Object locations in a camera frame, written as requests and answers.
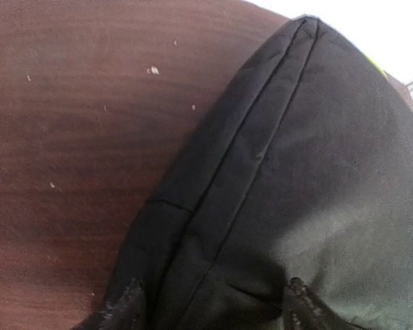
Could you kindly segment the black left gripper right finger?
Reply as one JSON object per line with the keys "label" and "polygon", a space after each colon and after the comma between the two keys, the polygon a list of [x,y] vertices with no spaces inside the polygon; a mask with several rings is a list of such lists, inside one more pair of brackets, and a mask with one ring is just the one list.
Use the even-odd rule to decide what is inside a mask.
{"label": "black left gripper right finger", "polygon": [[292,278],[284,290],[282,309],[285,329],[358,329],[339,317],[297,277]]}

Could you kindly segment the black student backpack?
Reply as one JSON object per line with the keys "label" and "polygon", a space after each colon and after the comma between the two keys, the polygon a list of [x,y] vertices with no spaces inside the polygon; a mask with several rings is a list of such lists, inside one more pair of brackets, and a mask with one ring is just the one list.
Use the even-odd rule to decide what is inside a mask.
{"label": "black student backpack", "polygon": [[134,219],[105,301],[148,329],[281,329],[299,277],[362,329],[413,329],[413,112],[315,17],[242,66]]}

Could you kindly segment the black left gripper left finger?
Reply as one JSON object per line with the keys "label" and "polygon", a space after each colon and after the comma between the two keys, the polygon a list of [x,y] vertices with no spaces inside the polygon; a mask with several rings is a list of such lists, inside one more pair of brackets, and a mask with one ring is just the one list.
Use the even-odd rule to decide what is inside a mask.
{"label": "black left gripper left finger", "polygon": [[72,329],[146,329],[146,313],[146,295],[142,283],[138,279],[133,279],[117,302],[106,302],[101,310],[93,313]]}

